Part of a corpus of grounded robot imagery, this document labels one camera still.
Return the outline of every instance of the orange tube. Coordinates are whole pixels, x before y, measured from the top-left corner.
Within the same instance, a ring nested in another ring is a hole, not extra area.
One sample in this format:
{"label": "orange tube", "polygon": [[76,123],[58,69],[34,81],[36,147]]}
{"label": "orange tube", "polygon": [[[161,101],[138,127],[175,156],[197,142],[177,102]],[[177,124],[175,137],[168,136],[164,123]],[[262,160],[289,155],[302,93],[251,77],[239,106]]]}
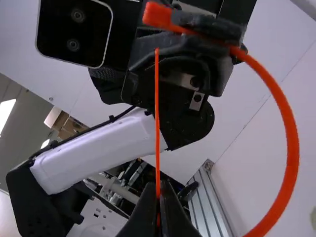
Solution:
{"label": "orange tube", "polygon": [[[153,25],[159,28],[163,28],[169,31],[175,31],[177,33],[195,34],[200,35],[200,33],[193,32],[186,28],[175,26],[170,20],[171,10],[163,5],[159,5],[155,2],[148,2],[146,5],[145,13],[143,16],[143,22],[145,24]],[[280,191],[269,209],[268,213],[264,218],[244,237],[263,237],[268,233],[268,231],[276,224],[276,222],[281,217],[282,213],[286,209],[290,198],[293,194],[295,183],[298,176],[299,170],[299,160],[300,160],[300,147],[298,132],[295,124],[295,118],[291,107],[282,92],[281,88],[275,81],[275,79],[269,74],[269,72],[261,66],[254,58],[250,55],[245,54],[241,49],[236,46],[230,46],[231,54],[236,56],[238,59],[247,63],[264,81],[266,86],[269,88],[271,94],[273,95],[276,104],[281,112],[286,140],[287,140],[287,165],[285,169],[284,179],[280,188]],[[158,85],[158,51],[155,51],[155,85]],[[156,99],[156,112],[158,106],[158,87],[155,89],[155,99]],[[159,120],[157,120],[156,114],[156,128],[159,126]],[[156,174],[159,173],[159,155],[160,150],[158,150],[159,144],[156,143]]]}
{"label": "orange tube", "polygon": [[155,49],[156,196],[160,198],[159,48]]}
{"label": "orange tube", "polygon": [[244,235],[244,237],[263,237],[279,220],[294,191],[300,160],[298,132],[291,107],[281,88],[269,72],[254,58],[250,55],[246,55],[245,52],[238,47],[231,46],[231,54],[247,63],[261,77],[276,101],[285,126],[287,165],[281,189],[264,218],[250,232]]}

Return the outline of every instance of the white wall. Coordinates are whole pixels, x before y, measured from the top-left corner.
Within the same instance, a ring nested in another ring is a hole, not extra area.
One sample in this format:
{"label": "white wall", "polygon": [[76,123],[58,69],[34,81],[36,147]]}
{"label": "white wall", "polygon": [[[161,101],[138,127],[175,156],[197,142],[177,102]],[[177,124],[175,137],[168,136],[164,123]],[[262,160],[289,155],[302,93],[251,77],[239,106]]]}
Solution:
{"label": "white wall", "polygon": [[[316,206],[316,43],[282,82],[300,137],[300,170],[294,194],[269,237],[314,237],[310,213]],[[280,113],[269,98],[213,169],[213,178],[238,236],[267,213],[286,166]]]}
{"label": "white wall", "polygon": [[[35,50],[37,0],[0,1],[0,72],[88,126],[126,105],[104,105],[85,68],[47,59]],[[258,0],[244,42],[278,81],[316,40],[316,22],[289,0]],[[224,95],[210,98],[215,125],[202,141],[161,156],[161,169],[186,183],[207,159],[218,160],[268,98],[245,64],[235,67]],[[154,164],[153,157],[146,159]]]}
{"label": "white wall", "polygon": [[14,98],[0,138],[0,189],[6,191],[7,172],[39,150],[50,133],[44,120],[52,105],[0,74],[0,102]]}

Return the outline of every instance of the black camera housing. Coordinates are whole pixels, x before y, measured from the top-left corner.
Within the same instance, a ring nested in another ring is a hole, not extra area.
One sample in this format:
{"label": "black camera housing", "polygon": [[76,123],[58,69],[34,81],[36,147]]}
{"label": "black camera housing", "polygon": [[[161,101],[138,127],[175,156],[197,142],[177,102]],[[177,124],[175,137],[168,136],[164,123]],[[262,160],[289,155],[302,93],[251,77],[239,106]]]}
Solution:
{"label": "black camera housing", "polygon": [[126,70],[142,2],[41,0],[36,47],[44,56]]}

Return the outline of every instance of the machine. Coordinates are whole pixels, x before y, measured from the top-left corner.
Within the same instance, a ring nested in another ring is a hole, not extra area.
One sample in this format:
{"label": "machine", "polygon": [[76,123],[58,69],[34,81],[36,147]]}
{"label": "machine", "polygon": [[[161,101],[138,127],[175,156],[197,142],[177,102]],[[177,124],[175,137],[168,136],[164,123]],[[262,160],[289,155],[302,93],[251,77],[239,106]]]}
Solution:
{"label": "machine", "polygon": [[[161,182],[160,201],[148,183],[131,216],[83,181],[155,153],[155,48],[160,48],[161,152],[211,131],[215,114],[207,99],[223,94],[234,65],[241,63],[217,40],[247,51],[242,39],[256,0],[157,2],[170,8],[174,24],[215,41],[144,25],[146,0],[40,1],[38,51],[88,67],[104,103],[131,107],[50,144],[8,173],[22,237],[200,236],[168,181]],[[188,6],[203,10],[193,13]]]}

